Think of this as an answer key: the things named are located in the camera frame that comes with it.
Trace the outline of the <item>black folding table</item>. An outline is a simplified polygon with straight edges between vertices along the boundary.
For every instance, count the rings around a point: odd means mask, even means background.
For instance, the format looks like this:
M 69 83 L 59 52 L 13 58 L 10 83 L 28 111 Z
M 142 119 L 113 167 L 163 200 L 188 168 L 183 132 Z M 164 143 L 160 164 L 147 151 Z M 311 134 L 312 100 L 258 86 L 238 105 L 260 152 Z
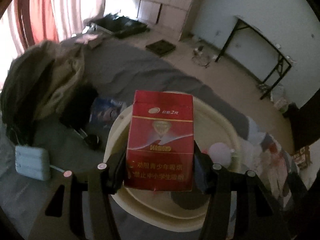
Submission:
M 223 44 L 215 62 L 225 55 L 240 63 L 258 82 L 260 100 L 271 97 L 271 92 L 293 68 L 293 61 L 272 43 L 263 32 L 243 17 L 236 15 L 235 25 Z

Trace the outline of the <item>colourful box by door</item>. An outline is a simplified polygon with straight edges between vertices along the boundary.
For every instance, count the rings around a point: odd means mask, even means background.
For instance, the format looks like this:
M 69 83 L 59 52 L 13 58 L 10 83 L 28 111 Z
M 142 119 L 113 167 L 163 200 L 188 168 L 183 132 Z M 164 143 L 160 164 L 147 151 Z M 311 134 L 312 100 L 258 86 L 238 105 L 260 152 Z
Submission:
M 300 170 L 304 170 L 311 165 L 310 147 L 304 146 L 293 155 L 293 160 Z

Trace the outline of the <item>black open case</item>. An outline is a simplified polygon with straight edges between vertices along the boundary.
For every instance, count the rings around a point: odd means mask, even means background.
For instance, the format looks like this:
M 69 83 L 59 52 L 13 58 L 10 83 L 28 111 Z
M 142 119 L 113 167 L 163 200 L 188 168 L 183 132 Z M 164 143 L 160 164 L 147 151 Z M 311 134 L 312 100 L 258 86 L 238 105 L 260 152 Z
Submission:
M 117 14 L 108 14 L 103 18 L 95 18 L 87 23 L 94 30 L 104 31 L 113 37 L 124 39 L 149 30 L 148 25 Z

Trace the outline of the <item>red Diamond cigarette box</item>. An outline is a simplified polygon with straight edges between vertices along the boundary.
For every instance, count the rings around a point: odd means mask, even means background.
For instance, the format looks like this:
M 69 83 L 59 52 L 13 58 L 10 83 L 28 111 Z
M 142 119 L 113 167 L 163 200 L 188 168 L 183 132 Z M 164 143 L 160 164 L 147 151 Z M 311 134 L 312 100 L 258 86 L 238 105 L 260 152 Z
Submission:
M 149 191 L 191 191 L 193 155 L 192 95 L 136 91 L 124 185 Z

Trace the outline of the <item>olive jacket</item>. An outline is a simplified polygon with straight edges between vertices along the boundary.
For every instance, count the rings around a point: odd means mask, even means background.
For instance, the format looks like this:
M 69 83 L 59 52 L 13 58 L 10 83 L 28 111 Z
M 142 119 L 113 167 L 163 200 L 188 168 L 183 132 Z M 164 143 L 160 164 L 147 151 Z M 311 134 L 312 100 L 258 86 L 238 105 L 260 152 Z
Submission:
M 38 121 L 63 112 L 84 78 L 84 48 L 45 40 L 12 61 L 1 91 L 1 113 L 14 145 L 31 145 Z

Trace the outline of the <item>red striped curtain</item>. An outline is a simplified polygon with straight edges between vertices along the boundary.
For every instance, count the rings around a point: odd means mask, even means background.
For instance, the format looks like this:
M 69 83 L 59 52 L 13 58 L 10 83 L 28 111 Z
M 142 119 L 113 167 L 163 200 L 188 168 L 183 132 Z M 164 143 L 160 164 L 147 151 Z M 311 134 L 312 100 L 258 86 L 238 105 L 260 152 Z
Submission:
M 62 41 L 104 14 L 106 0 L 1 0 L 1 59 L 43 40 Z

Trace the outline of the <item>black foam tray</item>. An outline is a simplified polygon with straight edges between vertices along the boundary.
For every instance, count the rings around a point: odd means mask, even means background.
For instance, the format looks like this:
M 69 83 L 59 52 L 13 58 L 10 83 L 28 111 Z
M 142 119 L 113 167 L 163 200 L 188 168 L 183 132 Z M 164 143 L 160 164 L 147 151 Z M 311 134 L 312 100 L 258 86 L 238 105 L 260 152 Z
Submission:
M 176 45 L 166 41 L 166 40 L 159 40 L 157 42 L 148 44 L 145 48 L 159 57 L 162 57 L 176 49 Z

